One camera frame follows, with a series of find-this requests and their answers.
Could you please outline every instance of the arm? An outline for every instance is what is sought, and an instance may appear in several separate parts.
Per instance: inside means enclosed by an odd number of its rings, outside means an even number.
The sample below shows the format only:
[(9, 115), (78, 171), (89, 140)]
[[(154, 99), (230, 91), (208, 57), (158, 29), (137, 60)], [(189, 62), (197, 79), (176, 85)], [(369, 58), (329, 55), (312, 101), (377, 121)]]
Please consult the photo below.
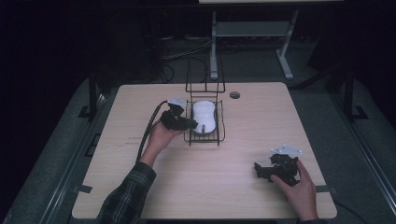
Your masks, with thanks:
[(297, 161), (297, 168), (300, 173), (300, 182), (291, 187), (282, 181), (276, 175), (272, 175), (271, 179), (285, 193), (291, 207), (297, 213), (301, 223), (326, 223), (318, 220), (317, 213), (317, 191), (315, 184), (312, 182), (309, 173), (301, 161)]
[(154, 125), (142, 157), (121, 185), (107, 196), (96, 223), (136, 223), (139, 220), (146, 195), (156, 177), (152, 166), (160, 152), (181, 133), (167, 130), (160, 122)]

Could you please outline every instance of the plaid sleeve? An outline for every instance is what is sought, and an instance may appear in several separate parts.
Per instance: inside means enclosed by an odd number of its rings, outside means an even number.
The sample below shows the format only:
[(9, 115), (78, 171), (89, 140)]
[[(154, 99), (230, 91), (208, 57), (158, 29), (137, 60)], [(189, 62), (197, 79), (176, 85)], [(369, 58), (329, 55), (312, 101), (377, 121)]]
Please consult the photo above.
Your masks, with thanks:
[(95, 223), (136, 223), (155, 177), (154, 170), (139, 161), (121, 185), (107, 196)]

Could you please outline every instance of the person's hand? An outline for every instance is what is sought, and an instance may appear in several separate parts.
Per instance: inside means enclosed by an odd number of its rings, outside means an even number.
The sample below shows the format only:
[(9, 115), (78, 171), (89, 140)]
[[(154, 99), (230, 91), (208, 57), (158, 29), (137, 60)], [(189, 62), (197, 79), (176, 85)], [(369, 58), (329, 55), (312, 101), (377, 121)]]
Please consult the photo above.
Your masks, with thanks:
[(293, 187), (287, 185), (276, 175), (271, 175), (271, 179), (285, 193), (300, 221), (318, 219), (317, 191), (315, 185), (300, 161), (297, 161), (297, 168), (300, 173), (300, 182)]
[(169, 145), (174, 137), (182, 133), (183, 131), (167, 130), (160, 121), (155, 122), (140, 161), (152, 167), (158, 154)]

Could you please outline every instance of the wrist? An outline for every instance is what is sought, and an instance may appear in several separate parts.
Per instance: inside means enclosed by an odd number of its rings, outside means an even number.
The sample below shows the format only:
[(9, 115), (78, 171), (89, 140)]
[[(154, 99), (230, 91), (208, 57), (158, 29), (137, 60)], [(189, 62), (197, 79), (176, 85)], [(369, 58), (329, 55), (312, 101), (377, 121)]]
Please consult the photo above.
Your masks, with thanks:
[(160, 150), (154, 150), (152, 148), (147, 147), (143, 152), (142, 157), (140, 158), (139, 161), (152, 167), (160, 152), (161, 152)]
[(304, 214), (304, 215), (299, 216), (299, 219), (301, 222), (316, 220), (316, 219), (318, 219), (318, 214), (316, 214), (316, 213)]

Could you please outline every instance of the tabletop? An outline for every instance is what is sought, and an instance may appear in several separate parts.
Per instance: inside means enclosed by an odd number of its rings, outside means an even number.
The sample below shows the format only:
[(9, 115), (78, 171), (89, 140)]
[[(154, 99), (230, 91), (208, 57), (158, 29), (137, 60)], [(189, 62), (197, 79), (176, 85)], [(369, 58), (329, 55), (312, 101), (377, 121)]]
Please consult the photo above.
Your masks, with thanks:
[[(232, 99), (237, 91), (240, 98)], [(155, 107), (166, 99), (190, 100), (182, 84), (126, 85), (119, 89), (83, 185), (73, 217), (96, 218), (106, 196), (134, 166), (137, 151)], [(272, 219), (294, 218), (274, 183), (258, 178), (254, 162), (271, 167), (271, 148), (288, 145), (303, 151), (303, 162), (317, 186), (326, 185), (283, 83), (227, 83), (220, 93), (225, 133), (219, 143), (189, 145), (177, 136), (159, 155), (142, 218)], [(333, 218), (329, 192), (318, 193), (318, 215)]]

